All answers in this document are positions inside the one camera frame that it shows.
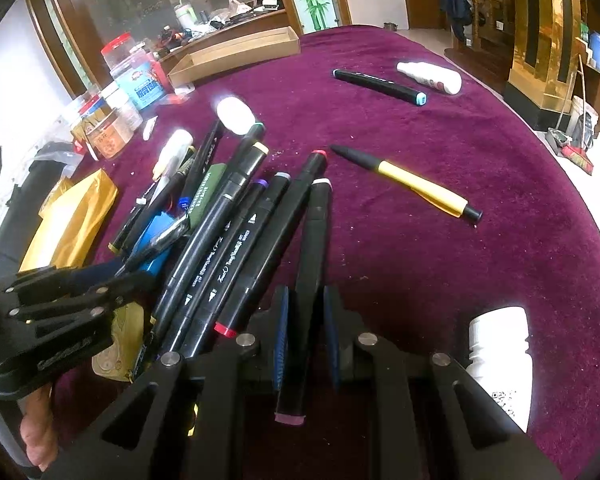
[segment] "qr code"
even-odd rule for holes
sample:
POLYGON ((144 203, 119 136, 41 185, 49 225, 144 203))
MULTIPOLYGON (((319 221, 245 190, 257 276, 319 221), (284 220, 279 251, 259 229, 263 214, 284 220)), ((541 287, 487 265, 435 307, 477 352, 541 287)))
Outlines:
POLYGON ((509 416, 514 416, 516 412, 513 409, 513 398, 516 395, 515 390, 509 390, 507 392, 493 392, 491 398, 495 400, 498 405, 507 413, 509 416))

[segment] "yellow and black pen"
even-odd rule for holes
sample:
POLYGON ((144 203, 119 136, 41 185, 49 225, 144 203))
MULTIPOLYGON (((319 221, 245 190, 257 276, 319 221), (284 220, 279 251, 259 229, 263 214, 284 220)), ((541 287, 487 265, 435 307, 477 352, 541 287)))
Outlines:
POLYGON ((429 182, 424 178, 417 176, 409 171, 398 168, 392 163, 369 155, 368 153, 348 148, 347 146, 331 145, 331 149, 338 155, 346 158, 348 161, 357 164, 366 170, 375 171, 401 182, 405 186, 414 190, 417 194, 423 197, 427 202, 431 202, 434 206, 442 211, 449 213, 456 218, 464 218, 472 225, 477 223, 482 218, 482 211, 478 211, 471 207, 465 198, 456 195, 453 191, 449 191, 438 184, 429 182))

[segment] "gold pillar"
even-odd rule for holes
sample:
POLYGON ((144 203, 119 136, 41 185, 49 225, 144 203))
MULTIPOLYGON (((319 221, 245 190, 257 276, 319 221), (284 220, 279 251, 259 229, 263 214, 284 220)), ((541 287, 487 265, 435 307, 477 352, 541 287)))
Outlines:
MULTIPOLYGON (((513 65, 504 100, 534 129, 555 126, 580 45, 580 0, 516 0, 513 65)), ((570 95, 565 110, 570 110, 570 95)))

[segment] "blue bottle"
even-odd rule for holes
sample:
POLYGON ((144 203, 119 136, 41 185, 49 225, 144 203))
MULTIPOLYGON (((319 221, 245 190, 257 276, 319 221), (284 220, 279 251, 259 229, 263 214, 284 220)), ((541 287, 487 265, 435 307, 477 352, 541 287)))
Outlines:
POLYGON ((596 69, 600 70, 600 34, 593 32, 589 35, 589 48, 593 51, 593 61, 596 69))

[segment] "black stripe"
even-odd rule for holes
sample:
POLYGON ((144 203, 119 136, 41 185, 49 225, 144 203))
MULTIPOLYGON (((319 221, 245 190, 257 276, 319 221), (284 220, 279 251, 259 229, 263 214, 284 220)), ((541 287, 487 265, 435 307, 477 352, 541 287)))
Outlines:
POLYGON ((540 0, 526 0, 526 55, 525 62, 536 66, 538 37, 540 35, 540 0))
POLYGON ((571 43, 573 42, 573 9, 571 0, 562 0, 562 52, 560 53, 560 68, 558 69, 558 81, 567 82, 569 76, 569 65, 571 60, 571 43))

